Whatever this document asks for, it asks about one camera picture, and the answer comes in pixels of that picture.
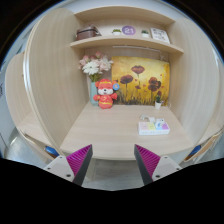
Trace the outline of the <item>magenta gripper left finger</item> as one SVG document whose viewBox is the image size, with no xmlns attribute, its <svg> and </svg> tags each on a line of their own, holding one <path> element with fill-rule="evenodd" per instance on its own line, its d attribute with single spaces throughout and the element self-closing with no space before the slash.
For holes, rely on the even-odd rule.
<svg viewBox="0 0 224 224">
<path fill-rule="evenodd" d="M 68 156 L 57 156 L 44 170 L 81 186 L 92 155 L 92 145 L 87 145 Z"/>
</svg>

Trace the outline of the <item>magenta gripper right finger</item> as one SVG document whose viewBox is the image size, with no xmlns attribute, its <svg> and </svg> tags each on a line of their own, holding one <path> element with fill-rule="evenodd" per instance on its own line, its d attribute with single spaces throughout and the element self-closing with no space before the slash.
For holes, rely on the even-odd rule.
<svg viewBox="0 0 224 224">
<path fill-rule="evenodd" d="M 145 185 L 181 170 L 169 156 L 158 156 L 139 145 L 134 146 L 134 155 Z"/>
</svg>

